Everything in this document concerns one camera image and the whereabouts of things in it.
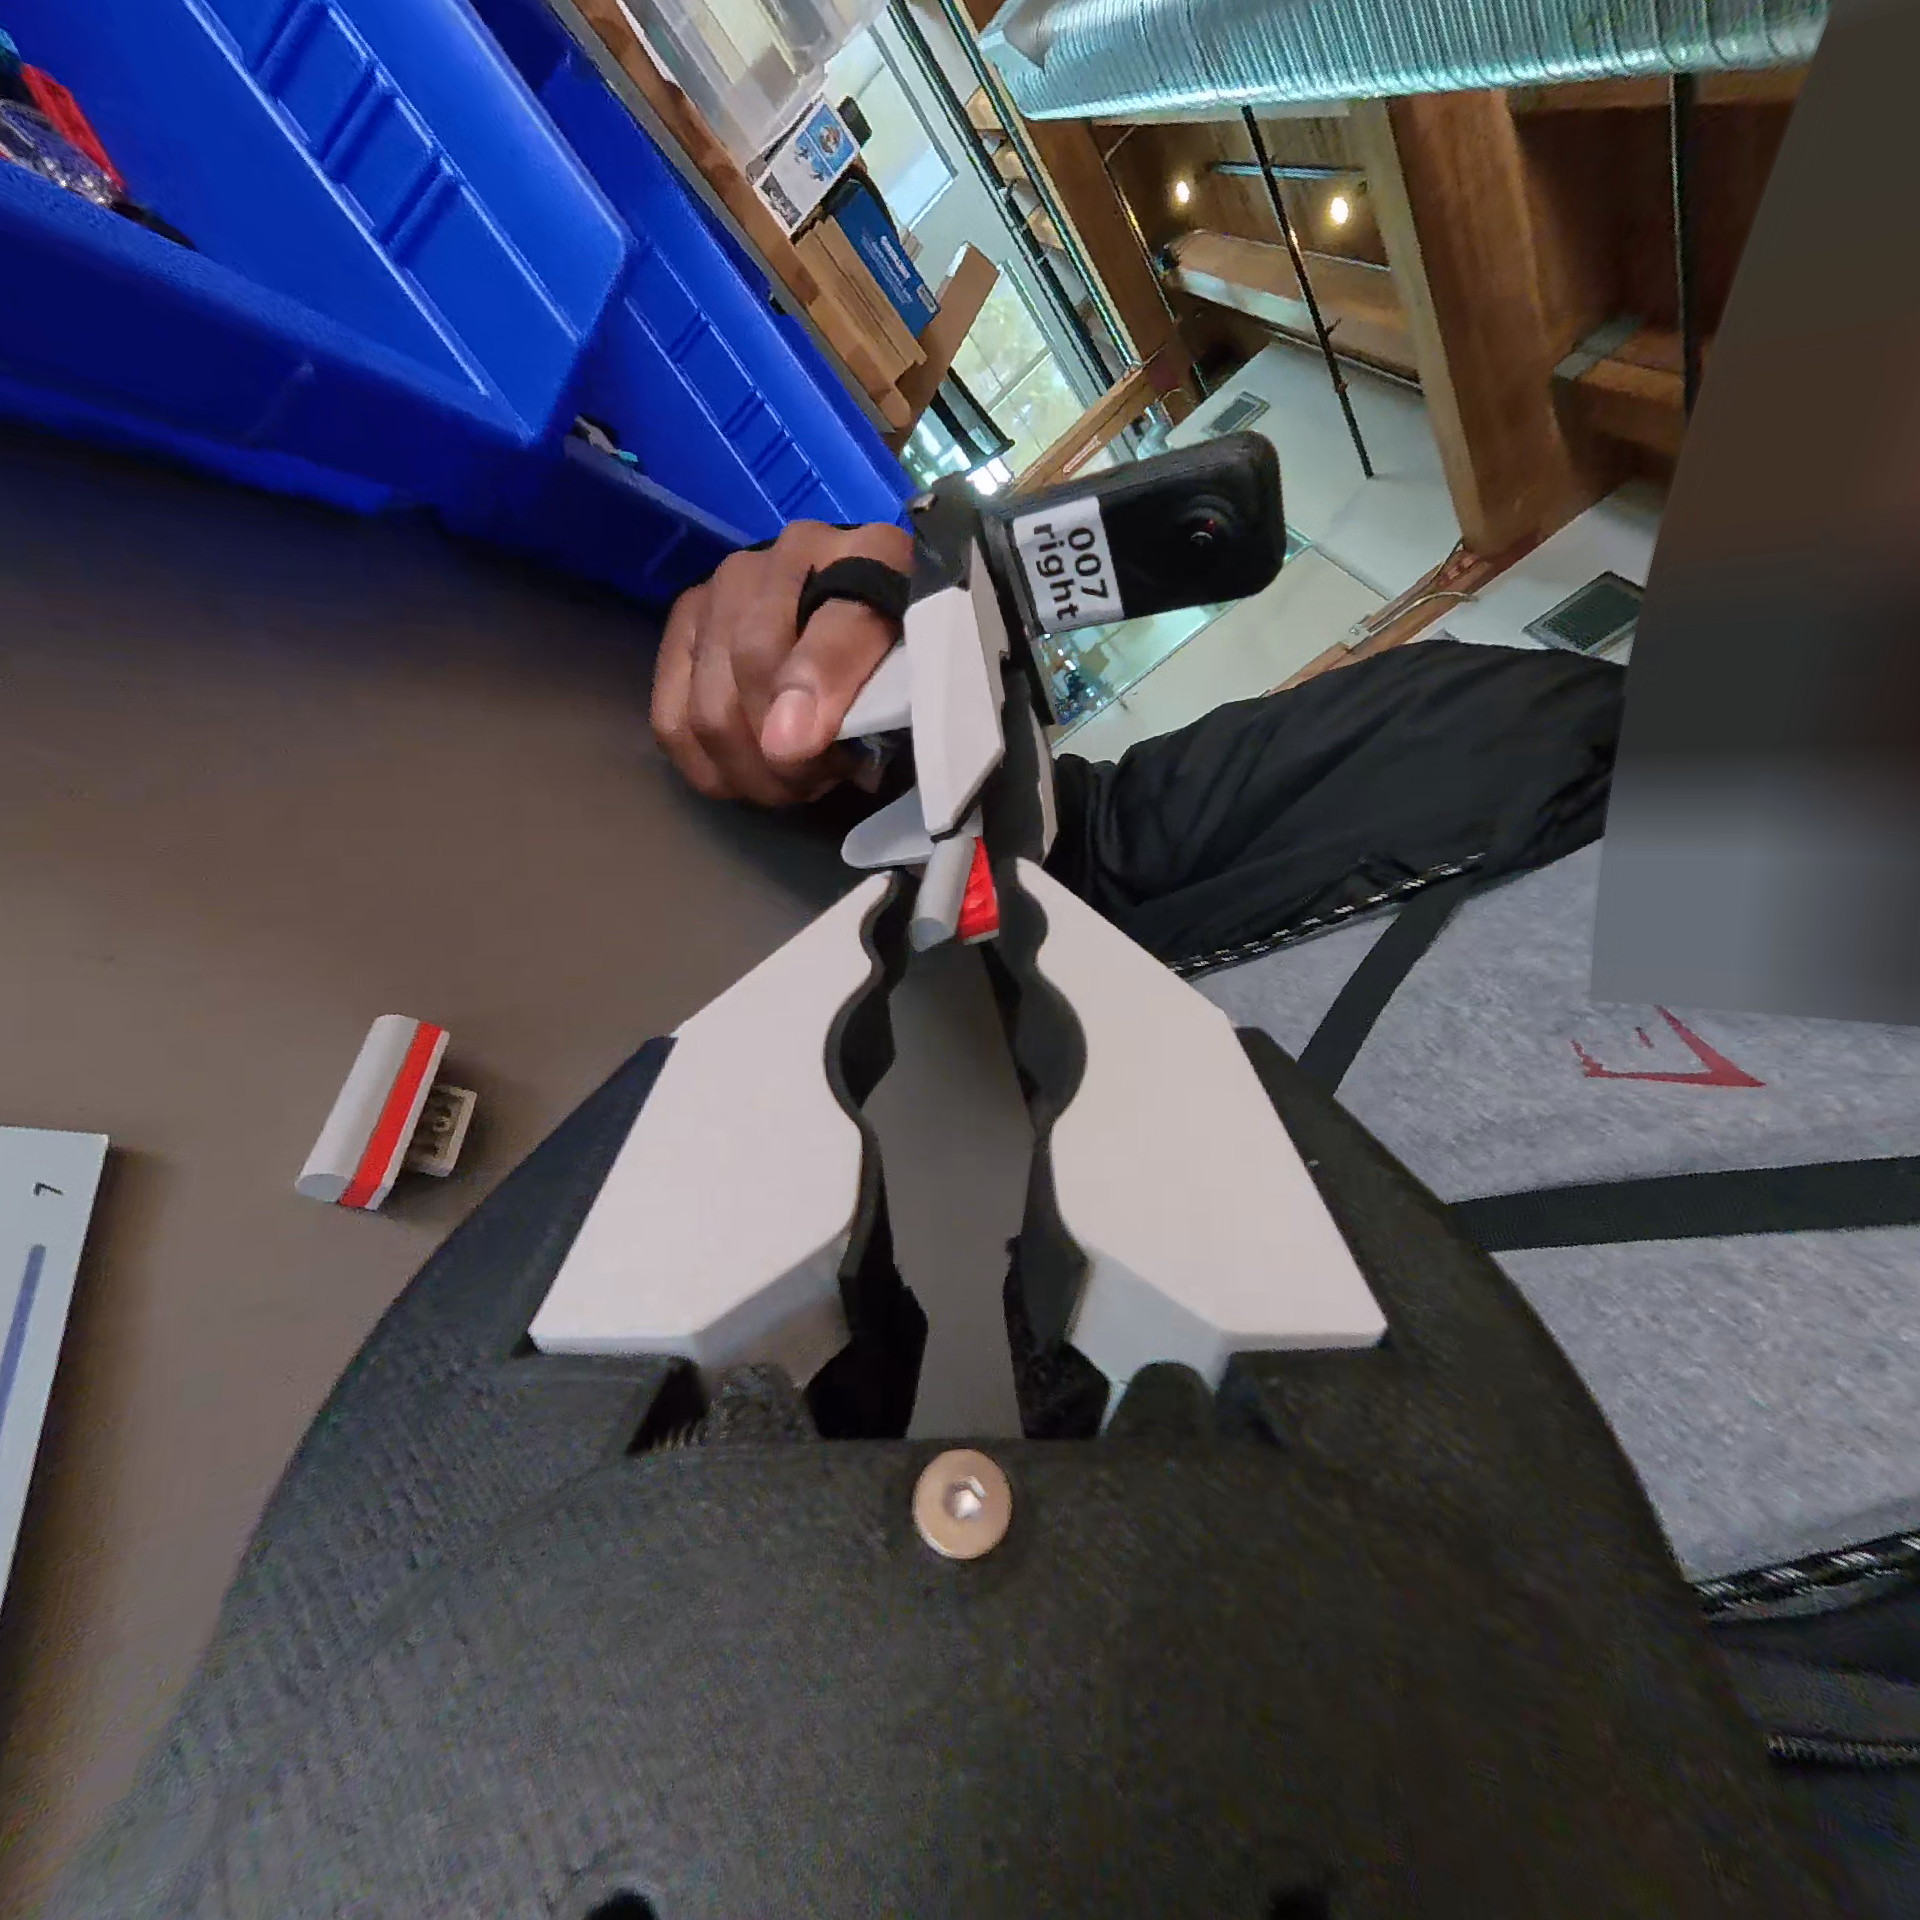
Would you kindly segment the pile of mixed toy bricks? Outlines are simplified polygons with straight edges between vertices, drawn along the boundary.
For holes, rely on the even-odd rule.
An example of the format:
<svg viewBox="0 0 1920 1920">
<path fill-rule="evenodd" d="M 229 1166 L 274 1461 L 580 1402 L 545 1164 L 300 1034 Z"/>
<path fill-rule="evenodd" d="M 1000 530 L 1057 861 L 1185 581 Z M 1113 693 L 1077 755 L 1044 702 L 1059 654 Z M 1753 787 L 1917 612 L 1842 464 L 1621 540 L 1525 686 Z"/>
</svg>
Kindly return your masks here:
<svg viewBox="0 0 1920 1920">
<path fill-rule="evenodd" d="M 2 32 L 2 160 L 63 192 L 105 209 L 157 238 L 195 249 L 191 235 L 136 202 L 69 88 L 31 65 Z"/>
</svg>

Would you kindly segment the person's right forearm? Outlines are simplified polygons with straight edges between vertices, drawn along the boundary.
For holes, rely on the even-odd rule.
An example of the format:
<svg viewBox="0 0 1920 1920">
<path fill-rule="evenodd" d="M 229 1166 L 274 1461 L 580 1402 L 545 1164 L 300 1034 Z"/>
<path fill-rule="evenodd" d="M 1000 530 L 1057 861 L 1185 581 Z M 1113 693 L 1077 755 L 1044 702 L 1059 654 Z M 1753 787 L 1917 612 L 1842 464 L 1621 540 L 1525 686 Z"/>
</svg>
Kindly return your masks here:
<svg viewBox="0 0 1920 1920">
<path fill-rule="evenodd" d="M 1532 874 L 1602 834 L 1626 678 L 1416 640 L 1113 761 L 1060 755 L 1044 869 L 1179 977 Z"/>
</svg>

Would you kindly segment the person's torso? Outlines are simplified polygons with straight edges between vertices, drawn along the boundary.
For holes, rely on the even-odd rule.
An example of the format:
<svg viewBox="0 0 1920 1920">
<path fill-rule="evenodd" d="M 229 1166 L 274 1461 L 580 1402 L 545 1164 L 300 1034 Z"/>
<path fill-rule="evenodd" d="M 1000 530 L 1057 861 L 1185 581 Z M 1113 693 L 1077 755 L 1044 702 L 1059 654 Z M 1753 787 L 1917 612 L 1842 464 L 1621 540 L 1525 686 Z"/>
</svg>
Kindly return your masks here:
<svg viewBox="0 0 1920 1920">
<path fill-rule="evenodd" d="M 1709 1229 L 1498 1254 L 1632 1458 L 1772 1754 L 1916 1784 L 1916 1222 L 1729 1233 L 1712 1177 L 1916 1161 L 1913 1026 L 1591 993 L 1600 845 L 1463 904 L 1386 1000 L 1344 1108 L 1441 1200 L 1666 1184 Z"/>
</svg>

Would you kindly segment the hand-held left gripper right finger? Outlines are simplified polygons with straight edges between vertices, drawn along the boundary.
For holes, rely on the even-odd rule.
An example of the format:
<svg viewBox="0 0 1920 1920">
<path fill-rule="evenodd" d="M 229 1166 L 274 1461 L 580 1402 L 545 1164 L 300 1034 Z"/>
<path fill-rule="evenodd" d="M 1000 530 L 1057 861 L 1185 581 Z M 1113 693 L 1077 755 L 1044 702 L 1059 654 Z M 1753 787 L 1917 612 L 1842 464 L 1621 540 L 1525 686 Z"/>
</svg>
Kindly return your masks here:
<svg viewBox="0 0 1920 1920">
<path fill-rule="evenodd" d="M 1042 869 L 997 869 L 992 972 L 1033 1132 L 1005 1317 L 1025 1428 L 1141 1376 L 1367 1353 L 1386 1312 L 1234 1025 Z"/>
</svg>

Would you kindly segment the silver ventilation duct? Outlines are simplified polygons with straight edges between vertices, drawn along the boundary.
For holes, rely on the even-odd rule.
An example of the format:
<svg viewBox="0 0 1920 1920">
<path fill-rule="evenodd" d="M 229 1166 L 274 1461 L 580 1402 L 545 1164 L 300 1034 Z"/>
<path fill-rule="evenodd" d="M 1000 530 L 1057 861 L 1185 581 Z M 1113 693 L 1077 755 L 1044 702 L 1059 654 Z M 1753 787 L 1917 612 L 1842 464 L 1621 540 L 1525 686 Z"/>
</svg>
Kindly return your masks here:
<svg viewBox="0 0 1920 1920">
<path fill-rule="evenodd" d="M 1809 65 L 1826 2 L 1023 2 L 981 30 L 1031 122 L 1151 122 Z"/>
</svg>

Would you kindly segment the dark blue box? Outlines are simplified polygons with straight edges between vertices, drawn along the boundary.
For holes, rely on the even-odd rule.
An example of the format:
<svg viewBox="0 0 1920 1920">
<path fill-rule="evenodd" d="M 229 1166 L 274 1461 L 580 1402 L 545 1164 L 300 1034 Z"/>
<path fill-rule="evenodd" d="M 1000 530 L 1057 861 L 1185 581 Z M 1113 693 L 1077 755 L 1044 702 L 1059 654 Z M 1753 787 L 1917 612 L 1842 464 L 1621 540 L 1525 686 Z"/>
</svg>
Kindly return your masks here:
<svg viewBox="0 0 1920 1920">
<path fill-rule="evenodd" d="M 823 217 L 840 228 L 905 332 L 920 339 L 938 317 L 940 299 L 930 293 L 905 245 L 905 232 L 874 180 L 858 166 L 847 171 L 827 192 Z"/>
</svg>

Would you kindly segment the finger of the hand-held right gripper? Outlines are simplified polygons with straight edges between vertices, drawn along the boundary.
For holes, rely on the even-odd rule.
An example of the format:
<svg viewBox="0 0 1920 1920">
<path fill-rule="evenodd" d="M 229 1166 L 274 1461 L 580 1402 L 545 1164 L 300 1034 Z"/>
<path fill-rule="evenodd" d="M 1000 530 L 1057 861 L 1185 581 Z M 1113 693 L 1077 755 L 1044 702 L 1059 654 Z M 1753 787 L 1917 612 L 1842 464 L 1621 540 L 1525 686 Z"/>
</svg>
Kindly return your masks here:
<svg viewBox="0 0 1920 1920">
<path fill-rule="evenodd" d="M 1000 661 L 997 756 L 976 792 L 976 826 L 991 866 L 1042 864 L 1059 829 L 1053 760 L 1033 686 L 1017 661 Z"/>
<path fill-rule="evenodd" d="M 908 609 L 908 730 L 921 819 L 959 832 L 1003 756 L 1005 624 L 994 590 L 941 590 Z"/>
</svg>

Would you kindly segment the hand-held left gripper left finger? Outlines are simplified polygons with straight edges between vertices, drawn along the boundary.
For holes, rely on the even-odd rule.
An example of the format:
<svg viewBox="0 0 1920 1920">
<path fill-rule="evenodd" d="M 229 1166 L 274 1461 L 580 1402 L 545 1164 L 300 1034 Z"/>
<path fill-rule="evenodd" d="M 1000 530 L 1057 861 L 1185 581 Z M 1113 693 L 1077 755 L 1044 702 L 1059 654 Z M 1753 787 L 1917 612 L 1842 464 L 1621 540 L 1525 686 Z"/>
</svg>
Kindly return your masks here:
<svg viewBox="0 0 1920 1920">
<path fill-rule="evenodd" d="M 864 1146 L 833 1090 L 833 1025 L 874 984 L 864 877 L 685 1019 L 529 1338 L 545 1356 L 827 1365 Z"/>
</svg>

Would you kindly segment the pale blue instruction booklet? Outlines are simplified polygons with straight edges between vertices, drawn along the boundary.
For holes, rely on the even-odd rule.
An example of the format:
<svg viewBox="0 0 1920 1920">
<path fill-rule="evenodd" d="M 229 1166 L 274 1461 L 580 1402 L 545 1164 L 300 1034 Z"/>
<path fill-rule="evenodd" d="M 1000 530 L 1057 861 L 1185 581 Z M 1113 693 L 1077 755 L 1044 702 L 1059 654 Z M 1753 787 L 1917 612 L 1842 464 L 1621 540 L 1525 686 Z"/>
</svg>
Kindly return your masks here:
<svg viewBox="0 0 1920 1920">
<path fill-rule="evenodd" d="M 32 1488 L 108 1139 L 2 1129 L 2 1589 Z"/>
</svg>

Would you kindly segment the grey desk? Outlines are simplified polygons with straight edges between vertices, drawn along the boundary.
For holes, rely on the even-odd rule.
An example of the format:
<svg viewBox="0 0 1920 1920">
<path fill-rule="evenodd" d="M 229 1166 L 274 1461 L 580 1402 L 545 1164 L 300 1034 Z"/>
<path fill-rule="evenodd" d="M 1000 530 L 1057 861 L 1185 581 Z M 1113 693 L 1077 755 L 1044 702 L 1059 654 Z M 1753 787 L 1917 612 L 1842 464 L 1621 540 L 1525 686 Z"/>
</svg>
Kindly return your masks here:
<svg viewBox="0 0 1920 1920">
<path fill-rule="evenodd" d="M 5 1120 L 109 1139 L 5 1600 L 5 1915 L 209 1725 L 640 1428 L 415 1276 L 602 1081 L 847 876 L 708 806 L 642 614 L 356 520 L 5 432 Z M 297 1194 L 378 1018 L 444 1025 L 455 1173 Z"/>
</svg>

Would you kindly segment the blue storage bin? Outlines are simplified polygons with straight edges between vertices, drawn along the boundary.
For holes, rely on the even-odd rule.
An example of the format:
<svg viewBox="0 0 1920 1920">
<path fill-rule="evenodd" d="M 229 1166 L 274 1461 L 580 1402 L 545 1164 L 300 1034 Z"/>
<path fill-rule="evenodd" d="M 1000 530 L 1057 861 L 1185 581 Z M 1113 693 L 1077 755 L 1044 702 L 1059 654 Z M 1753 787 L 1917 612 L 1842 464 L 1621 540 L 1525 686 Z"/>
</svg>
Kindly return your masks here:
<svg viewBox="0 0 1920 1920">
<path fill-rule="evenodd" d="M 565 435 L 634 238 L 477 5 L 5 5 L 157 226 L 5 163 L 5 418 L 365 508 Z"/>
<path fill-rule="evenodd" d="M 451 533 L 666 610 L 789 522 L 898 522 L 915 491 L 762 268 L 548 5 L 475 5 L 632 235 L 553 437 Z"/>
</svg>

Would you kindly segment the grey red brick assembly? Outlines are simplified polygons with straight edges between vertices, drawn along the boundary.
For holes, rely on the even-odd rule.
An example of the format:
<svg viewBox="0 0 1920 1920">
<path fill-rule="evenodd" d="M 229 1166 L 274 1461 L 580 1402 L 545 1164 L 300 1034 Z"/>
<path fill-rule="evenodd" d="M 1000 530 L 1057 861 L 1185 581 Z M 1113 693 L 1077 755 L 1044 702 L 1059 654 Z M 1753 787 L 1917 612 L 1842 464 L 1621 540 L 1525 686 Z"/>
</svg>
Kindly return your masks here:
<svg viewBox="0 0 1920 1920">
<path fill-rule="evenodd" d="M 297 1173 L 295 1190 L 324 1208 L 376 1213 L 404 1177 L 451 1177 L 474 1124 L 475 1092 L 444 1076 L 447 1056 L 444 1025 L 378 1018 Z"/>
<path fill-rule="evenodd" d="M 986 945 L 1000 932 L 1001 906 L 986 837 L 959 832 L 935 843 L 908 922 L 913 953 Z"/>
</svg>

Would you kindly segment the person's right hand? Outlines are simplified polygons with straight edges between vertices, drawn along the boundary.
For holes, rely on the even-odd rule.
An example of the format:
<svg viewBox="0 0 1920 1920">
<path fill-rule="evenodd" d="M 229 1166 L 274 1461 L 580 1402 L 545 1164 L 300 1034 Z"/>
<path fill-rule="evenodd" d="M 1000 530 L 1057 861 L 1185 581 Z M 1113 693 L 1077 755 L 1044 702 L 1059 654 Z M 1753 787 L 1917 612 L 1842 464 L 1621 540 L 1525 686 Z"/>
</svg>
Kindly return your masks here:
<svg viewBox="0 0 1920 1920">
<path fill-rule="evenodd" d="M 672 606 L 652 725 L 664 755 L 711 800 L 803 804 L 869 780 L 869 761 L 837 734 L 898 624 L 851 601 L 801 621 L 808 579 L 841 561 L 908 573 L 915 540 L 888 522 L 793 522 L 776 542 L 722 561 Z"/>
</svg>

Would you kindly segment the small printed box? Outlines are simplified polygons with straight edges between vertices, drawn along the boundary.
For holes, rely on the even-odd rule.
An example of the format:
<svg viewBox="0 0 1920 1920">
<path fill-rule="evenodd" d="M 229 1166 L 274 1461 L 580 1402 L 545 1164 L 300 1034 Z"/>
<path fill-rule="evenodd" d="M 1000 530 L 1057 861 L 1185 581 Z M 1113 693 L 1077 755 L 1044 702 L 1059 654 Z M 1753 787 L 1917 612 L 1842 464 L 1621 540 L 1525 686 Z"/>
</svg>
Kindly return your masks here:
<svg viewBox="0 0 1920 1920">
<path fill-rule="evenodd" d="M 784 235 L 797 235 L 823 209 L 834 186 L 858 166 L 872 134 L 872 122 L 858 100 L 834 106 L 819 96 L 752 163 L 752 192 Z"/>
</svg>

